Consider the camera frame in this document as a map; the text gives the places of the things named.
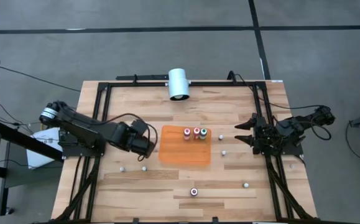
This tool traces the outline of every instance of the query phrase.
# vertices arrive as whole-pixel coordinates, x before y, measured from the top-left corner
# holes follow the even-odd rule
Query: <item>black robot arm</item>
[[[155,144],[143,136],[148,125],[136,119],[129,126],[124,122],[102,122],[77,113],[66,103],[49,103],[39,118],[50,127],[60,128],[59,145],[63,147],[63,156],[102,156],[106,143],[127,152],[134,152],[148,158]]]
[[[253,113],[252,118],[235,126],[238,129],[250,130],[253,135],[235,136],[253,147],[253,154],[277,155],[286,150],[294,155],[301,153],[300,143],[305,138],[304,131],[313,126],[330,125],[335,117],[327,106],[318,107],[314,113],[307,116],[296,116],[278,121],[275,126],[267,124],[264,117]]]

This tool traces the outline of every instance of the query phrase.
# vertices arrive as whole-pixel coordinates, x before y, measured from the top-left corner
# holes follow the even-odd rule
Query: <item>orange cutting board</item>
[[[189,140],[185,140],[183,137],[185,128],[191,130]],[[211,130],[207,129],[207,136],[202,140],[194,139],[194,128],[196,127],[163,126],[160,137],[159,160],[165,164],[209,165],[211,160]]]

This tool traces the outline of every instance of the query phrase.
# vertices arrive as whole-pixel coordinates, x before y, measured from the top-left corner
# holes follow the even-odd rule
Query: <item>black cable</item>
[[[242,76],[240,74],[235,74],[237,76],[239,76],[241,78],[241,80],[243,81],[243,84],[246,84],[246,82],[244,81],[244,79],[242,78]],[[279,106],[279,105],[276,105],[276,104],[273,104],[273,103],[269,103],[270,105],[272,106],[276,106],[276,107],[279,107],[279,108],[283,108],[283,109],[289,109],[289,110],[297,110],[297,109],[304,109],[304,108],[311,108],[311,107],[320,107],[320,106],[325,106],[325,105],[309,105],[309,106],[298,106],[298,107],[285,107],[285,106]]]
[[[66,87],[66,86],[63,86],[63,85],[59,85],[59,84],[56,84],[56,83],[53,83],[53,82],[49,82],[49,81],[43,80],[43,79],[41,79],[41,78],[33,77],[32,75],[28,75],[28,74],[25,74],[25,73],[23,73],[23,72],[18,72],[18,71],[9,69],[9,68],[4,68],[4,67],[2,67],[2,66],[0,66],[0,68],[5,69],[5,70],[10,71],[10,72],[14,72],[14,73],[18,73],[18,74],[21,74],[21,75],[25,75],[25,76],[27,76],[27,77],[29,77],[29,78],[34,78],[34,79],[36,79],[36,80],[38,80],[38,81],[42,81],[42,82],[45,82],[45,83],[48,83],[48,84],[51,84],[51,85],[59,86],[59,87],[61,87],[61,88],[66,88],[67,90],[72,90],[72,91],[80,92],[80,90],[76,90],[76,89],[74,89],[74,88],[70,88],[70,87]]]
[[[10,122],[10,121],[8,121],[6,118],[3,118],[2,116],[0,116],[0,119],[3,120],[3,121],[5,121],[5,122]]]
[[[323,127],[323,126],[321,126],[321,125],[319,125],[319,124],[316,124],[316,123],[314,123],[314,122],[311,122],[311,121],[299,121],[299,123],[310,124],[312,131],[314,132],[314,134],[315,134],[319,139],[322,139],[322,140],[325,140],[325,141],[329,141],[329,140],[331,139],[331,133],[330,133],[330,131],[327,130],[325,127]],[[313,129],[313,126],[314,126],[314,125],[317,126],[317,127],[319,127],[319,128],[321,128],[321,129],[323,129],[324,131],[326,131],[326,133],[328,133],[329,137],[324,138],[324,137],[320,136],[318,133],[316,133],[316,131]]]
[[[153,127],[152,125],[150,125],[150,124],[147,124],[148,126],[150,126],[154,131],[155,131],[155,136],[156,136],[156,139],[155,139],[155,146],[156,146],[156,144],[157,144],[157,131],[156,131],[156,128],[155,127]]]
[[[141,161],[143,161],[144,159],[145,159],[145,156],[144,156],[144,155],[139,155],[138,158],[137,158],[138,162],[141,162]]]
[[[81,120],[81,119],[78,119],[78,118],[76,118],[76,117],[72,117],[72,115],[70,115],[70,114],[67,114],[67,112],[65,111],[65,108],[63,108],[63,106],[61,105],[61,102],[58,103],[58,106],[60,107],[60,109],[62,109],[62,112],[65,113],[67,116],[69,116],[69,117],[71,117],[72,119],[75,119],[75,120],[77,120],[77,121],[81,121],[81,122],[83,122],[83,123],[85,123],[85,124],[90,124],[90,125],[103,125],[103,124],[109,123],[109,122],[111,122],[111,121],[114,121],[114,120],[116,120],[116,119],[118,119],[118,118],[122,118],[122,117],[124,117],[124,116],[133,116],[133,117],[141,120],[143,123],[146,124],[146,122],[145,122],[142,118],[140,118],[139,116],[137,116],[137,115],[135,115],[135,114],[133,114],[133,113],[124,113],[124,114],[121,114],[121,115],[116,116],[116,117],[114,117],[114,118],[111,118],[111,119],[109,119],[109,120],[107,120],[107,121],[98,121],[98,122],[95,122],[95,123],[87,123],[87,122],[85,122],[85,121],[83,121],[83,120]],[[74,113],[77,113],[76,111],[74,111],[73,109],[71,109],[70,106],[68,106],[68,105],[66,105],[66,106],[67,106],[71,111],[73,111]]]
[[[294,155],[297,159],[299,159],[303,164],[304,164],[304,166],[305,166],[305,161],[304,161],[304,159],[302,159],[300,156],[298,156],[298,155]]]
[[[351,148],[351,145],[349,144],[349,141],[348,141],[348,127],[349,127],[349,126],[350,126],[350,124],[348,123],[348,124],[347,124],[347,127],[346,127],[346,142],[347,142],[348,148],[349,148],[349,150],[351,150],[351,152],[353,152],[353,154],[354,154],[356,157],[360,158],[360,156],[359,156],[358,154],[356,154],[356,152]]]
[[[4,110],[4,112],[6,112],[6,114],[8,115],[8,116],[10,116],[10,118],[12,118],[14,121],[17,121],[17,122],[19,122],[21,125],[27,125],[27,124],[38,124],[38,123],[40,123],[40,121],[36,121],[36,122],[30,122],[30,123],[23,123],[22,121],[20,121],[20,120],[18,120],[18,119],[15,119],[4,107],[3,107],[3,105],[2,104],[0,104],[0,107]]]
[[[241,78],[241,80],[243,81],[243,84],[246,84],[246,82],[244,81],[244,79],[242,78],[242,76],[241,76],[240,74],[235,74],[235,75],[237,75],[237,76],[239,76],[239,77]],[[293,108],[291,108],[291,107],[279,106],[279,105],[273,104],[273,103],[271,103],[271,102],[270,102],[269,104],[272,105],[272,106],[276,106],[276,107],[283,108],[283,109],[289,109],[289,110],[296,110],[296,109],[304,109],[304,108],[325,106],[325,105],[309,105],[309,106],[299,106],[299,107],[293,107]],[[277,124],[279,124],[282,128],[285,128],[284,126],[282,126],[282,125],[278,122],[278,120],[275,118],[275,116],[273,116],[273,119],[276,120]],[[314,122],[313,122],[314,119],[315,119],[315,118],[312,118],[311,121],[299,121],[299,122],[300,122],[300,123],[309,123],[309,124],[311,124],[311,129],[312,129],[312,131],[314,132],[314,134],[315,134],[318,138],[320,138],[320,139],[322,139],[322,140],[325,140],[325,141],[330,140],[330,139],[331,139],[331,133],[329,132],[329,130],[327,130],[325,127],[323,127],[323,126],[321,126],[321,125],[319,125],[319,124],[314,123]],[[315,125],[315,126],[318,126],[319,128],[323,129],[324,131],[326,131],[326,133],[328,133],[329,137],[327,137],[327,138],[321,137],[318,133],[316,133],[316,131],[315,131],[314,127],[313,127],[314,125]]]
[[[71,192],[70,192],[69,203],[72,201],[73,192],[75,191],[75,184],[76,184],[76,178],[78,177],[78,169],[79,169],[80,161],[81,161],[81,156],[79,156],[78,163],[76,164],[76,168],[75,168],[75,178],[73,178],[73,184],[72,184],[72,190],[71,190]]]
[[[22,125],[25,125],[25,124],[20,124],[18,122],[9,122],[9,121],[3,121],[0,119],[0,122],[4,123],[4,124],[11,124],[11,125],[14,125],[14,126],[22,126]]]
[[[279,126],[281,126],[282,128],[286,129],[286,128],[290,127],[290,125],[288,125],[288,126],[283,126],[283,125],[278,121],[278,119],[277,119],[275,116],[272,116],[272,118],[273,118],[273,119],[277,122],[277,124],[278,124]]]
[[[13,162],[19,166],[26,166],[26,167],[32,167],[32,168],[43,168],[43,169],[49,169],[49,168],[62,168],[62,166],[60,167],[34,167],[34,166],[31,166],[31,165],[24,165],[24,164],[20,164],[18,163],[17,161],[13,161],[12,159],[3,159],[3,160],[0,160],[0,162],[5,162],[5,161],[10,161],[10,162]]]
[[[2,104],[0,104],[0,107],[4,110],[4,112],[6,112],[6,114],[8,115],[8,116],[10,116],[10,118],[12,118],[14,121],[17,121],[17,122],[20,122],[20,123],[22,123],[23,124],[23,122],[22,121],[19,121],[19,120],[17,120],[17,119],[15,119],[13,116],[11,116],[11,114],[10,113],[8,113],[8,111],[3,107],[3,105]]]

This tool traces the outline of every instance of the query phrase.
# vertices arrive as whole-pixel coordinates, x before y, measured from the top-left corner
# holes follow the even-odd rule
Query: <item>gray floor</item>
[[[261,26],[360,25],[360,1],[259,0],[256,8]],[[240,0],[0,0],[0,29],[251,24],[249,5]],[[264,31],[262,38],[271,77],[284,80],[290,105],[324,104],[337,118],[329,127],[332,140],[307,132],[303,143],[319,217],[360,223],[360,159],[344,139],[347,120],[360,116],[360,30]],[[0,60],[78,89],[83,80],[175,67],[191,79],[225,78],[229,70],[262,78],[253,31],[0,35]],[[17,119],[36,121],[57,99],[76,106],[78,94],[1,70],[0,103]],[[1,109],[0,115],[7,118]],[[360,153],[360,129],[350,129],[349,138]],[[12,189],[9,206],[17,212],[0,223],[47,221],[57,185],[55,179]]]

